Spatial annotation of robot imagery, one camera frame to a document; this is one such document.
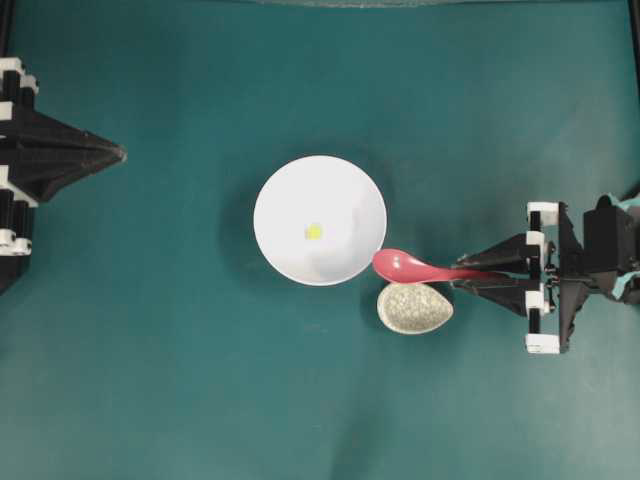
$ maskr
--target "white bowl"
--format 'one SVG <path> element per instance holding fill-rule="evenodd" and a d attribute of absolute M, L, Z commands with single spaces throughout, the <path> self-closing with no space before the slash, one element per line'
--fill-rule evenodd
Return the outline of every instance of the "white bowl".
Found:
<path fill-rule="evenodd" d="M 264 184 L 253 229 L 267 261 L 305 285 L 335 285 L 362 272 L 380 250 L 387 211 L 360 168 L 326 155 L 288 163 Z"/>

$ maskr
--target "white clamp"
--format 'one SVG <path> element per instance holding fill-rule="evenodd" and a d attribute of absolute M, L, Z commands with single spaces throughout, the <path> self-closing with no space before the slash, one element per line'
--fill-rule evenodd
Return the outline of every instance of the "white clamp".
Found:
<path fill-rule="evenodd" d="M 543 227 L 558 224 L 558 202 L 529 202 L 527 203 L 527 221 L 531 221 L 531 212 L 540 212 L 540 223 Z"/>
<path fill-rule="evenodd" d="M 527 232 L 527 245 L 538 245 L 540 247 L 540 271 L 544 272 L 548 251 L 544 233 L 529 230 Z"/>
<path fill-rule="evenodd" d="M 0 229 L 0 257 L 22 257 L 31 255 L 31 240 L 16 238 L 13 230 Z"/>
<path fill-rule="evenodd" d="M 560 337 L 544 333 L 528 333 L 524 339 L 527 352 L 536 354 L 560 354 Z"/>

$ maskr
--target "yellow object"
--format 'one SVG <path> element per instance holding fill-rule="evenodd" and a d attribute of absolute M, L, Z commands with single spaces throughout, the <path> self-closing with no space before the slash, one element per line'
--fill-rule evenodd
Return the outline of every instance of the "yellow object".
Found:
<path fill-rule="evenodd" d="M 317 223 L 309 225 L 304 231 L 307 240 L 320 240 L 322 238 L 322 227 Z"/>

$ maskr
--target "pink spoon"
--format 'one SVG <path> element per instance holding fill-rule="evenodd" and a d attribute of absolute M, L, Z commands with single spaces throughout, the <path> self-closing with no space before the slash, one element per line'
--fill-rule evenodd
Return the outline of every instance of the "pink spoon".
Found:
<path fill-rule="evenodd" d="M 502 274 L 463 268 L 434 267 L 393 248 L 380 250 L 373 256 L 373 269 L 385 280 L 395 283 L 432 283 L 466 280 L 468 278 L 496 278 Z"/>

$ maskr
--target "teal table surface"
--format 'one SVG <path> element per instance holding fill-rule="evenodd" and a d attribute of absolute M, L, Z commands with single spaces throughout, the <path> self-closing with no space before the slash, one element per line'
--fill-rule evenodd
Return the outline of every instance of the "teal table surface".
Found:
<path fill-rule="evenodd" d="M 0 297 L 6 479 L 637 479 L 640 310 L 592 298 L 572 350 L 453 292 L 386 330 L 369 269 L 295 284 L 256 246 L 269 175 L 326 153 L 437 264 L 640 180 L 626 2 L 314 9 L 19 0 L 40 111 L 127 163 L 37 214 Z M 554 330 L 555 320 L 544 328 Z"/>

